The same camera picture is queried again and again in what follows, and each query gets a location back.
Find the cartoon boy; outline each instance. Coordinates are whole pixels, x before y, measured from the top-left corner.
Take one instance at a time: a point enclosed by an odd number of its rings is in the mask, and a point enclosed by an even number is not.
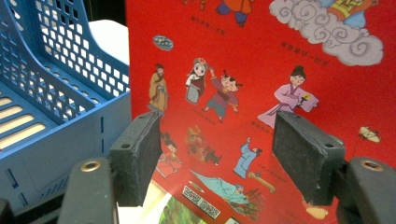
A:
[[[238,91],[238,87],[242,84],[237,83],[235,78],[227,76],[224,71],[224,76],[221,79],[217,78],[213,68],[210,68],[210,73],[212,75],[211,82],[212,85],[218,90],[212,98],[207,102],[206,108],[203,111],[208,111],[210,108],[214,108],[216,114],[219,116],[219,121],[222,123],[225,117],[225,112],[227,105],[233,107],[233,112],[238,112],[238,99],[236,98],[235,92]]]

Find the white surface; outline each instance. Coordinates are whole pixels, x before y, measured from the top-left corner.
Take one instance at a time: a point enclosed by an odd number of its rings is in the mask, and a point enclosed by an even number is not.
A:
[[[106,53],[129,65],[128,28],[115,21],[90,21],[90,29],[98,46]],[[171,195],[154,181],[148,186],[143,207],[119,207],[121,224],[158,223]]]
[[[90,21],[91,34],[106,53],[129,65],[128,27],[115,21]]]

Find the cartoon figure in white robe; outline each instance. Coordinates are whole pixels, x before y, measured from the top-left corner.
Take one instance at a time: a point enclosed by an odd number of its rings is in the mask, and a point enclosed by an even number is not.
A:
[[[275,92],[275,97],[279,104],[260,114],[258,119],[274,128],[278,110],[294,113],[295,108],[300,107],[306,112],[311,111],[313,107],[317,106],[318,99],[313,94],[300,88],[305,80],[304,68],[297,65],[290,75],[290,83],[281,86]]]

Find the cartoon child in red clothes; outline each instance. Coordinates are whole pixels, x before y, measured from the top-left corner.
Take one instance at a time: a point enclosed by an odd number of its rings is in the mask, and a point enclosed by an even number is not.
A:
[[[155,168],[163,177],[167,177],[177,172],[181,168],[181,161],[177,157],[177,146],[173,142],[169,133],[162,134],[162,139],[165,142],[169,152],[163,153],[158,159],[157,167]]]

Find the cartoon woman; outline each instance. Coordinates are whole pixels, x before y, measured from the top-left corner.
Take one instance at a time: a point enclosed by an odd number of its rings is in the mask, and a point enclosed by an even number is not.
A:
[[[207,70],[207,63],[203,58],[194,60],[193,68],[187,75],[186,81],[186,100],[194,105],[197,104],[198,98],[204,94],[205,91],[205,74]]]
[[[239,90],[242,84],[237,83],[235,78],[229,77],[224,71],[224,76],[217,78],[215,75],[215,70],[210,69],[212,74],[211,82],[215,89],[218,91],[212,98],[207,102],[206,107],[202,109],[207,112],[210,108],[214,108],[216,114],[219,116],[219,121],[222,123],[225,117],[225,112],[227,105],[233,107],[233,112],[238,113],[238,99],[236,98],[235,92]]]
[[[297,65],[290,75],[290,83],[281,86],[275,97],[279,104],[258,116],[258,119],[274,128],[276,122],[276,111],[283,110],[294,113],[296,107],[300,107],[306,112],[317,106],[318,99],[311,93],[304,91],[300,86],[305,82],[306,76],[304,68]]]
[[[181,168],[181,161],[177,157],[177,146],[173,142],[169,133],[162,134],[163,141],[169,152],[163,153],[158,159],[157,167],[155,168],[163,177],[167,177],[177,172]]]

